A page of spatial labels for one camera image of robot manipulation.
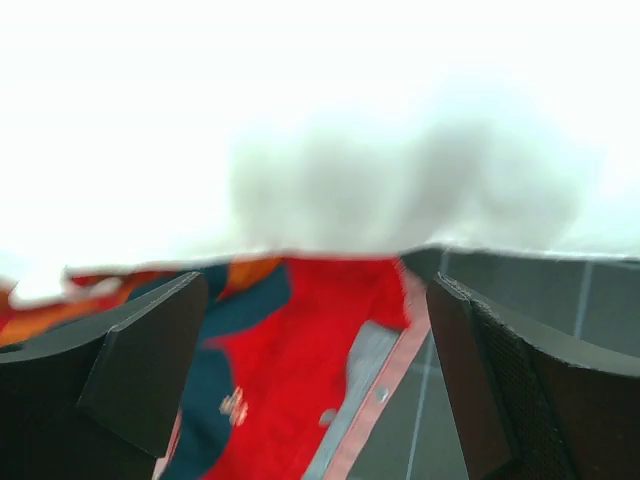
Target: floor tile grout line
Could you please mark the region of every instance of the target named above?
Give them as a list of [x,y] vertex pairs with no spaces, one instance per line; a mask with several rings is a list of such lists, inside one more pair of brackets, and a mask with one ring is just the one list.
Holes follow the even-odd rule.
[[[446,275],[449,270],[449,253],[447,251],[440,255],[440,264],[438,270]],[[433,360],[433,354],[435,351],[435,345],[433,343],[433,333],[427,339],[427,348],[425,353],[424,370],[422,371],[422,380],[420,382],[420,397],[418,400],[418,409],[416,411],[416,421],[413,424],[413,436],[411,438],[411,450],[409,450],[409,460],[407,461],[407,474],[405,480],[411,480],[411,474],[413,472],[413,461],[416,455],[416,446],[418,444],[418,434],[420,433],[420,425],[422,423],[422,411],[424,409],[424,402],[427,396],[427,384],[429,381],[429,371],[431,369],[431,362]]]
[[[424,369],[427,366],[424,365],[423,363],[413,363],[409,369],[414,372],[414,373],[420,373],[422,374],[422,372],[424,371]],[[440,378],[444,378],[443,377],[443,373],[442,373],[442,369],[440,367],[437,367],[435,365],[429,365],[429,375],[435,376],[435,377],[440,377]]]
[[589,294],[591,292],[591,278],[593,277],[593,262],[585,262],[582,271],[582,280],[580,282],[580,294],[578,295],[578,303],[576,305],[576,319],[573,328],[573,336],[582,337],[582,328],[584,320],[587,316],[587,308],[589,306]]
[[411,450],[409,450],[409,460],[407,461],[407,474],[405,480],[411,480],[413,471],[413,460],[416,454],[416,446],[418,444],[418,434],[420,433],[420,424],[422,423],[422,411],[427,396],[427,383],[429,380],[429,371],[431,370],[431,359],[433,358],[433,337],[427,339],[427,348],[425,354],[425,364],[422,370],[422,380],[420,382],[420,397],[418,399],[418,409],[416,411],[416,421],[413,424],[413,436],[411,437]]

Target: gray floor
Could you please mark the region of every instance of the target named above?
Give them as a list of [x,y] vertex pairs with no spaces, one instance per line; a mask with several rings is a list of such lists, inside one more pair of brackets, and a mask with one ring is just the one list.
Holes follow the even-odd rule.
[[[405,258],[423,279],[438,270],[530,318],[640,357],[640,264],[441,255]],[[351,471],[351,480],[467,480],[438,355],[429,338]]]

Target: orange fabric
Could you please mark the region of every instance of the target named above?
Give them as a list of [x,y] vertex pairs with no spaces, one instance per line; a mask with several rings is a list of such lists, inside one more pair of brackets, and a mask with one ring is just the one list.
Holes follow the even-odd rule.
[[[227,286],[221,297],[251,287],[267,277],[279,263],[280,258],[233,262],[229,265]],[[122,305],[135,289],[172,273],[175,272],[138,272],[127,276],[101,274],[72,277],[71,280],[79,287],[95,285],[102,280],[113,277],[120,278],[122,285],[117,292],[105,297],[89,298],[72,303],[58,303],[30,310],[12,309],[8,301],[10,291],[0,291],[0,347],[22,342],[78,317],[103,312]]]
[[281,259],[276,257],[233,262],[229,265],[227,286],[220,294],[220,298],[225,298],[255,285],[273,272],[280,261]]

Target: red cloth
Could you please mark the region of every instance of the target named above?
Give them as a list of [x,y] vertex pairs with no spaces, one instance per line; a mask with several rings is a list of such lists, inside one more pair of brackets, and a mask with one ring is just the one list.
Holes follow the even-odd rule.
[[346,393],[349,350],[368,320],[408,326],[393,260],[287,260],[291,300],[257,326],[214,339],[248,407],[210,480],[300,480]]

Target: printed logo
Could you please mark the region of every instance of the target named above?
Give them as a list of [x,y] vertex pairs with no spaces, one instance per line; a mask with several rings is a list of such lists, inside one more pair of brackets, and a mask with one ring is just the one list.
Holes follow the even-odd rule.
[[229,423],[233,426],[240,426],[247,418],[249,405],[242,399],[242,389],[236,388],[233,395],[227,395],[220,404],[220,413],[229,416]]

